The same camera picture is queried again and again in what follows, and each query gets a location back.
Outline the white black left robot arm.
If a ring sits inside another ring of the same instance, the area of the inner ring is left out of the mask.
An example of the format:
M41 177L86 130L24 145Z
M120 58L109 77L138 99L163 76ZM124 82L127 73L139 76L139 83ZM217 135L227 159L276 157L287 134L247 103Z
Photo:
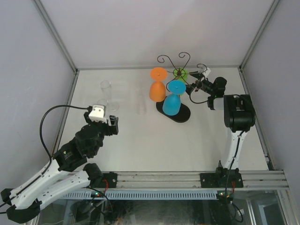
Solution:
M88 163L103 146L105 136L119 132L116 116L92 120L84 114L87 124L74 138L58 150L52 160L21 186L1 191L1 198L9 205L4 214L19 224L35 218L41 210L65 194L80 188L97 188L103 173L96 163Z

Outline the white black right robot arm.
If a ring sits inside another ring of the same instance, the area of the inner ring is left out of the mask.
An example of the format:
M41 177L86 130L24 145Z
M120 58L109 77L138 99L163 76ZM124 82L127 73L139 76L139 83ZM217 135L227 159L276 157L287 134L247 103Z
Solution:
M243 180L239 172L239 159L244 139L255 125L256 113L249 95L226 95L227 80L217 77L210 82L204 72L191 72L196 81L187 86L186 93L202 90L209 94L206 103L211 110L224 112L224 124L227 130L225 152L219 160L215 172L200 174L202 188L242 188Z

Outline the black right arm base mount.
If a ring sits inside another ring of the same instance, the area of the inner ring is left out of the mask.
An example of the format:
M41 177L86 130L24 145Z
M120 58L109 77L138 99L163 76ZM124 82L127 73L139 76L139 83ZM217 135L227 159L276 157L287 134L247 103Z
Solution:
M216 173L201 173L200 182L202 188L232 188L233 183L236 188L243 188L243 180L241 174L229 175L229 177L221 176L219 177Z

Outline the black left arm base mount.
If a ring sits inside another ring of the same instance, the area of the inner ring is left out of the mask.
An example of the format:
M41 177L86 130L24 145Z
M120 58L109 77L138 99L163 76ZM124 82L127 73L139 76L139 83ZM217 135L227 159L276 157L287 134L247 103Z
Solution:
M101 181L95 185L95 188L116 188L118 175L115 172L105 172Z

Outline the orange plastic wine glass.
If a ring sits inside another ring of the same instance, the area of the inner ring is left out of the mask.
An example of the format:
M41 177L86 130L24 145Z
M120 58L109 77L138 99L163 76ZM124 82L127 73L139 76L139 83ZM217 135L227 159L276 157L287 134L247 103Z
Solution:
M166 87L163 81L167 78L167 71L162 67L151 70L150 76L154 83L150 87L149 97L154 102L162 102L166 97Z

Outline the blue plastic wine glass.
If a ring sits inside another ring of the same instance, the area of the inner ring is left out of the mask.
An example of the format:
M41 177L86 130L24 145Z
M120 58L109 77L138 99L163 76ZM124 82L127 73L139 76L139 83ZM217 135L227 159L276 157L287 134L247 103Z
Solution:
M168 89L171 94L164 100L163 112L168 116L174 116L180 110L180 96L186 91L186 86L182 81L173 80L169 82Z

